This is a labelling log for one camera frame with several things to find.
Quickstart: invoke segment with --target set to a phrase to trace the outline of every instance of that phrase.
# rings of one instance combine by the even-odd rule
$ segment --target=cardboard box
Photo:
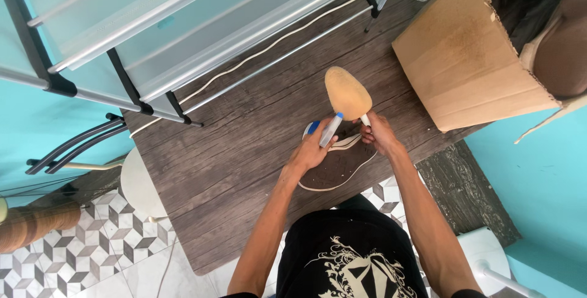
[[[443,132],[568,107],[522,65],[491,0],[429,0],[393,49]]]

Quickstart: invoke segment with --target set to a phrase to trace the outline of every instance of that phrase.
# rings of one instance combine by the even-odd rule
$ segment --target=brown cylindrical object
[[[48,210],[27,206],[9,209],[6,220],[0,224],[0,253],[27,246],[53,229],[73,228],[80,215],[77,202]]]

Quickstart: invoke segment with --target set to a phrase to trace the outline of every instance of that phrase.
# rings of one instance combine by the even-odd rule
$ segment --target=metal rack frame
[[[172,108],[175,110],[177,116],[173,116],[171,114],[168,114],[168,113],[165,113],[162,111],[154,110],[149,104],[141,101],[141,99],[142,99],[141,96],[139,95],[138,91],[136,90],[135,86],[133,85],[132,81],[130,80],[127,72],[123,68],[122,63],[120,61],[120,57],[118,56],[115,48],[112,47],[113,45],[115,45],[115,43],[108,43],[107,44],[107,46],[109,47],[108,49],[104,48],[104,47],[102,47],[102,48],[104,48],[103,50],[105,50],[106,53],[108,54],[110,61],[112,62],[114,69],[116,70],[116,73],[118,74],[120,81],[123,84],[124,89],[125,89],[126,93],[128,94],[128,97],[130,100],[115,98],[112,96],[107,96],[107,95],[103,95],[103,94],[96,93],[93,91],[86,91],[86,90],[77,88],[73,82],[65,79],[64,77],[62,77],[58,73],[58,71],[60,71],[61,69],[66,67],[66,66],[63,66],[61,68],[62,62],[58,63],[57,65],[53,65],[51,63],[49,56],[48,56],[48,53],[47,53],[47,50],[43,46],[43,43],[40,39],[39,32],[36,30],[36,27],[38,27],[40,24],[28,24],[28,22],[33,21],[33,18],[31,17],[31,15],[29,13],[29,9],[27,8],[24,0],[4,0],[4,1],[6,2],[6,6],[8,7],[10,16],[11,16],[13,23],[17,29],[20,41],[22,42],[22,44],[25,48],[26,55],[27,55],[29,61],[31,62],[31,65],[32,65],[35,73],[37,74],[37,77],[26,76],[26,75],[23,75],[23,74],[20,74],[17,72],[3,72],[2,70],[0,70],[0,78],[14,81],[14,82],[18,82],[20,84],[28,84],[30,86],[43,89],[44,91],[51,91],[53,93],[57,93],[57,94],[60,94],[63,96],[91,100],[94,102],[104,103],[107,105],[120,107],[122,109],[127,109],[127,110],[131,110],[134,112],[139,112],[142,114],[148,114],[151,116],[156,116],[156,117],[160,117],[163,119],[168,119],[171,121],[184,123],[187,125],[192,125],[192,126],[196,126],[196,127],[203,127],[202,123],[192,122],[190,120],[190,118],[187,116],[187,114],[194,111],[195,109],[197,109],[199,107],[202,107],[203,105],[209,103],[210,101],[212,101],[212,100],[216,99],[217,97],[223,95],[224,93],[230,91],[231,89],[238,86],[239,84],[244,83],[245,81],[249,80],[250,78],[259,75],[261,72],[274,66],[275,64],[286,59],[287,57],[291,56],[292,54],[296,53],[297,51],[307,47],[308,45],[312,44],[316,40],[323,38],[327,34],[340,28],[344,24],[347,24],[348,22],[355,19],[356,17],[359,17],[363,13],[371,10],[371,20],[369,21],[369,24],[368,24],[367,28],[365,29],[365,32],[368,32],[369,28],[371,27],[371,24],[373,23],[373,20],[378,17],[381,9],[383,8],[383,6],[385,4],[385,1],[387,1],[387,0],[366,0],[367,3],[369,4],[369,6],[367,8],[365,8],[365,9],[357,12],[356,14],[352,15],[351,17],[341,21],[340,23],[334,25],[333,27],[329,28],[328,30],[324,31],[323,33],[313,37],[312,39],[308,40],[307,42],[303,43],[302,45],[296,47],[295,49],[288,52],[287,54],[284,54],[280,58],[277,58],[276,60],[268,63],[267,65],[256,70],[255,72],[247,75],[246,77],[239,79],[234,84],[231,84],[230,86],[224,88],[223,90],[218,91],[217,93],[215,93],[212,96],[208,97],[207,99],[197,103],[196,105],[190,107],[187,110],[182,110],[179,102],[175,98],[175,94],[173,94],[173,91],[185,86],[186,84],[191,82],[193,79],[191,79],[190,81],[188,81],[184,84],[181,84],[179,87],[174,88],[171,91],[167,91],[165,93],[166,99],[172,105]],[[313,12],[323,8],[324,6],[331,3],[332,1],[335,1],[335,0],[330,0],[326,3],[323,3],[322,5],[317,7],[316,9],[313,9],[310,12],[305,13],[301,17],[298,17],[297,19],[290,22],[289,24],[286,24],[284,27],[282,27],[278,31],[274,32],[273,34],[271,34],[271,35],[255,42],[254,44],[248,46],[243,51],[246,51],[246,50],[254,47],[256,44],[259,44],[263,40],[266,40],[266,39],[272,37],[273,35],[275,35],[279,31],[282,31],[283,29],[287,28],[288,26],[291,26],[292,24],[296,23],[297,21],[307,17],[308,15],[311,15]],[[166,6],[165,10],[161,11],[160,14],[165,16],[167,14],[172,13],[173,10],[170,8],[175,8],[175,6],[171,6],[171,5]],[[213,68],[208,69],[203,74],[211,71],[212,69],[217,68],[219,65],[222,65],[224,62],[226,62],[226,61],[223,61],[221,63],[217,63]]]

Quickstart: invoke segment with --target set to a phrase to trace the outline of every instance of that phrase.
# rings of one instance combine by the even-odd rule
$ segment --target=white plastic object
[[[490,296],[509,287],[529,298],[546,298],[536,290],[511,280],[510,264],[504,249],[489,227],[457,236],[473,276],[483,294]]]
[[[167,216],[141,155],[134,147],[126,156],[120,173],[120,187],[135,210],[154,218]]]
[[[367,114],[363,114],[360,118],[365,126],[371,126],[371,121],[369,120],[369,117],[367,117]]]
[[[322,136],[320,137],[319,145],[321,147],[327,146],[330,139],[334,136],[334,133],[338,126],[342,122],[342,112],[336,114],[334,119],[327,125],[327,127],[322,131]]]

